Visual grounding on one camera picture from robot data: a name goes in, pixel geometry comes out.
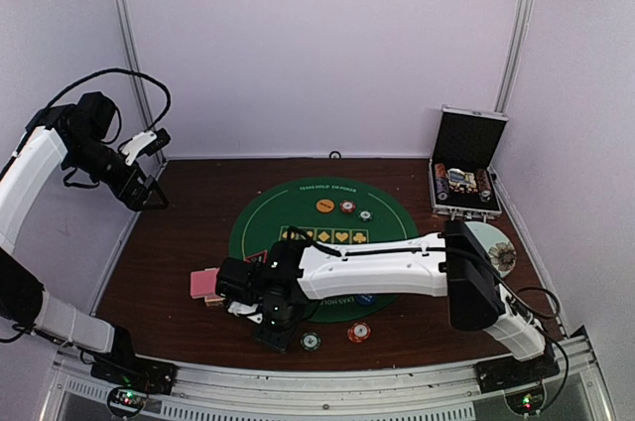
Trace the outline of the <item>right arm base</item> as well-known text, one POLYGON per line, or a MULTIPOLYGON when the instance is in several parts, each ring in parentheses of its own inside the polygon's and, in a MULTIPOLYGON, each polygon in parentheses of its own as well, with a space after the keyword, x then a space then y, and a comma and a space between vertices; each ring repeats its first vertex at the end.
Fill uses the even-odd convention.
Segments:
POLYGON ((513 356, 481 361, 474 370, 482 393, 535 383, 560 373, 559 364, 545 355, 527 361, 519 361, 513 356))

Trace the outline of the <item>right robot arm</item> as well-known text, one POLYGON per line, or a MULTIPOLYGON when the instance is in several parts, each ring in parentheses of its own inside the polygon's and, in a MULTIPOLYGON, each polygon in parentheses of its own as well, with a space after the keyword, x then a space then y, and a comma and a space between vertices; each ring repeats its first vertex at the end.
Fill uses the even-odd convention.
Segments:
POLYGON ((445 297, 450 325, 483 331, 512 355, 515 381, 531 381, 547 365, 549 343, 538 315, 502 280, 482 244, 461 221, 440 233, 360 245, 328 244, 291 226, 265 261, 227 257, 215 292, 228 312, 255 323, 255 339, 287 350, 307 307, 352 295, 445 297))

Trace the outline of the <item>orange big blind button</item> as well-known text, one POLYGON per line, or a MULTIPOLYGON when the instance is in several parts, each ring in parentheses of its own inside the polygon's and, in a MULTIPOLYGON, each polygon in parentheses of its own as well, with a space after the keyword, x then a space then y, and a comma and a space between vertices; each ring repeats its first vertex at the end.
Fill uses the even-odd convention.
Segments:
POLYGON ((321 199, 317 201, 316 208, 319 212, 329 213, 334 210, 335 204, 332 200, 321 199))

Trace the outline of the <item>green poker chip stack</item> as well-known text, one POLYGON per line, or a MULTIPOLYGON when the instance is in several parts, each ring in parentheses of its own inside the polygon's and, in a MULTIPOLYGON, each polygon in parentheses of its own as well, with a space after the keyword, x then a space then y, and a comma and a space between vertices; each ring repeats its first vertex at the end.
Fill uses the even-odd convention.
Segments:
POLYGON ((307 332, 302 334, 300 345, 306 351, 316 351, 321 346, 321 338, 315 332, 307 332))

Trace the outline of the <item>blue small blind button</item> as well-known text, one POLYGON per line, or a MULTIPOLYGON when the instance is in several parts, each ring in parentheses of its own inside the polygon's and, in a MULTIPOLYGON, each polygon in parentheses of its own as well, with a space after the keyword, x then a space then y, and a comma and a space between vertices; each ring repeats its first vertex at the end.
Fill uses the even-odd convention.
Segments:
POLYGON ((373 294, 359 294, 355 296, 355 302, 360 306, 371 306, 376 303, 377 297, 373 294))

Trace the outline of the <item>green chip top seat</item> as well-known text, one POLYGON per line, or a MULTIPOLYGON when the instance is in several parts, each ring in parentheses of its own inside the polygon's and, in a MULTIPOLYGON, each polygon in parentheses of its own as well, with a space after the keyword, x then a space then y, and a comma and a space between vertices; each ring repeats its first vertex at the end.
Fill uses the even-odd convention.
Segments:
POLYGON ((369 221, 373 218, 373 212, 370 210, 361 210, 358 213, 358 218, 362 221, 369 221))

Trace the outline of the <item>orange-red poker chip stack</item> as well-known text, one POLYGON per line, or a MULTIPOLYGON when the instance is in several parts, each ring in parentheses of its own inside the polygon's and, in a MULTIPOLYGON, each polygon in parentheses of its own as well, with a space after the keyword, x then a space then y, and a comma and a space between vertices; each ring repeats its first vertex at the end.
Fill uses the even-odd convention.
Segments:
POLYGON ((371 337, 371 328, 364 322, 356 322, 348 328, 347 337, 354 344, 363 343, 371 337))

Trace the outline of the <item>black red all-in triangle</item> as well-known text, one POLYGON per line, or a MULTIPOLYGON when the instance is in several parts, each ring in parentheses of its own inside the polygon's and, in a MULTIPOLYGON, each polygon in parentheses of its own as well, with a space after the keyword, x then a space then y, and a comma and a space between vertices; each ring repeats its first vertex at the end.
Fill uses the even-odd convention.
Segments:
POLYGON ((267 250, 262 250, 260 252, 257 252, 255 254, 249 255, 247 256, 244 261, 250 264, 266 264, 267 263, 267 258, 268 258, 268 251, 267 250))

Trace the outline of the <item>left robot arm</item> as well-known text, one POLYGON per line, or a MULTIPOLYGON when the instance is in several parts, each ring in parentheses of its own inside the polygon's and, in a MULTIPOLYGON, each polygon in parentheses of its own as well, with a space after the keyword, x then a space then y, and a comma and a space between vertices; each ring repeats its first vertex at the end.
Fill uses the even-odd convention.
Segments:
POLYGON ((21 332, 36 332, 64 345, 104 353, 103 366, 122 385, 143 374, 127 332, 83 313, 52 296, 13 256, 33 203, 56 169, 86 173, 89 185, 105 184, 131 211, 162 210, 169 204, 158 182, 146 175, 138 157, 153 155, 171 137, 164 129, 145 130, 118 149, 105 137, 117 112, 100 92, 79 102, 40 110, 1 172, 1 315, 21 332))

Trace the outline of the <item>red-backed card deck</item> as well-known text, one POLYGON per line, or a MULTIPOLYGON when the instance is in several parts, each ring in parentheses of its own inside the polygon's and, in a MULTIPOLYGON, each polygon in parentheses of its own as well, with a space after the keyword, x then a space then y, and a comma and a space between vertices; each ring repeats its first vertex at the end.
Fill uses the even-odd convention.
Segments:
POLYGON ((190 296, 195 300, 214 296, 217 273, 217 268, 193 271, 190 274, 190 296))

